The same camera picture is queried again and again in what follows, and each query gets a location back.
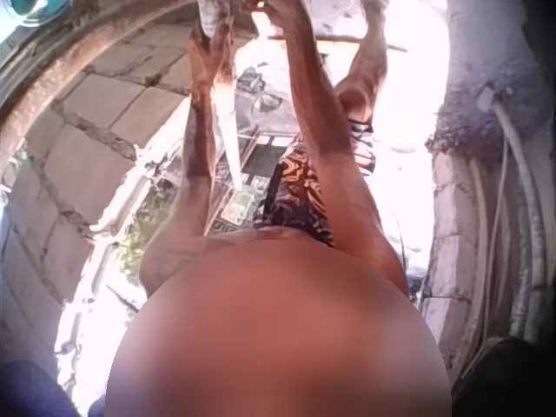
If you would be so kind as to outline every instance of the stone block wall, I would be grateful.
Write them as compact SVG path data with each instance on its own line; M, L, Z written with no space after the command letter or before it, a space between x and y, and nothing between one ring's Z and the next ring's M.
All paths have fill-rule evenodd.
M421 312L453 377L450 371L462 346L475 290L479 215L465 159L436 155L434 181L436 224Z
M94 253L94 226L149 140L187 110L189 32L153 24L128 36L66 86L26 136L28 160L1 227L0 362L31 359L56 378L58 325Z

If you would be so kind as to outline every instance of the hand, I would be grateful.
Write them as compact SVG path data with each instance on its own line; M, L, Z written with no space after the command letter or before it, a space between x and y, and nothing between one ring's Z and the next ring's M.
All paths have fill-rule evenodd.
M226 76L230 64L231 22L223 22L216 28L215 37L209 39L197 22L188 42L188 55L194 86L212 88L215 79Z
M292 25L303 27L310 25L310 18L303 0L245 0L244 8L248 11L264 11L270 22L286 29Z

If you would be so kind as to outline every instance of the patterned shorts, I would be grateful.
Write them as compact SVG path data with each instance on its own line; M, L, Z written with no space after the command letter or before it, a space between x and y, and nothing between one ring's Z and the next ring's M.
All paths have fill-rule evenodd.
M374 133L369 125L351 123L352 147L361 173L374 172ZM334 247L319 178L308 159L301 135L278 163L266 198L255 216L255 227L283 226L303 230L317 241Z

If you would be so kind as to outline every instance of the concrete wall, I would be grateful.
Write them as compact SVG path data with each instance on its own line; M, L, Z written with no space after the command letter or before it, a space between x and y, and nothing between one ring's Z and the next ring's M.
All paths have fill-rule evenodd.
M154 24L124 39L80 73L27 135L29 159L0 241L1 361L32 359L56 376L58 323L93 254L95 225L129 172L148 161L149 140L183 132L184 124L180 131L164 125L189 92L189 31Z

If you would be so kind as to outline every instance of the pipe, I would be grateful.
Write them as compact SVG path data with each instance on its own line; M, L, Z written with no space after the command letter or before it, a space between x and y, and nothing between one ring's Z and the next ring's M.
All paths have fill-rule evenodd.
M516 128L513 126L510 116L506 109L495 97L493 99L493 109L498 117L506 139L512 148L513 157L520 172L520 179L523 185L525 198L527 202L527 212L529 214L529 223L531 229L531 282L524 280L520 283L517 297L512 305L512 324L510 334L522 337L525 333L525 323L527 317L528 296L532 289L541 288L546 285L546 235L545 226L540 209L539 192L533 178L533 174L527 164L523 148L521 147L521 138Z
M218 24L231 18L230 0L199 0L202 31L207 37L214 37ZM242 167L240 147L237 137L237 119L235 116L235 81L231 63L232 57L224 62L222 73L215 81L214 108L216 117L215 133L224 142L229 171L234 188L242 189Z

